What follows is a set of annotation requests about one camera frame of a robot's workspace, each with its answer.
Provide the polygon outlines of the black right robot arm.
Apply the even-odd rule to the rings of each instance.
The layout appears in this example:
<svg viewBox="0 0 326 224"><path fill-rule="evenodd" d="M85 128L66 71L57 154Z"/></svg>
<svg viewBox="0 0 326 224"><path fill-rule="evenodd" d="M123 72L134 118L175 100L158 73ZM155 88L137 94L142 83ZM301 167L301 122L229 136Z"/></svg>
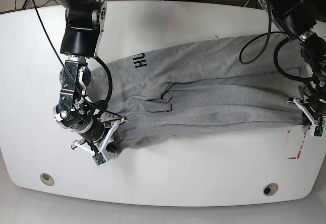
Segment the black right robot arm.
<svg viewBox="0 0 326 224"><path fill-rule="evenodd" d="M65 32L60 53L67 56L60 72L60 98L54 108L55 120L65 129L78 133L96 157L109 153L111 157L121 152L114 140L113 125L124 118L113 114L108 122L100 117L106 112L112 95L113 82L106 64L97 56L106 15L104 0L57 0L65 10ZM86 99L92 73L87 59L94 58L107 75L108 91L103 100Z"/></svg>

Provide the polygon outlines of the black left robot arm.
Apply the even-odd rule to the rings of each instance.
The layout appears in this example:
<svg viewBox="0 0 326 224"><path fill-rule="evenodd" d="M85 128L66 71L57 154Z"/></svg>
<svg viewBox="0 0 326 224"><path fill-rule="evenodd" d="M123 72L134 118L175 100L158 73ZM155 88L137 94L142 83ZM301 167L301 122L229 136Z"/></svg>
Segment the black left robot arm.
<svg viewBox="0 0 326 224"><path fill-rule="evenodd" d="M313 32L316 20L300 0L264 0L270 24L275 24L287 35L275 48L273 61L279 73L288 79L301 82L309 90L308 99L291 100L311 122L313 136L325 132L325 40ZM307 78L286 73L278 63L280 49L290 41L298 40L301 56L310 66L312 75Z"/></svg>

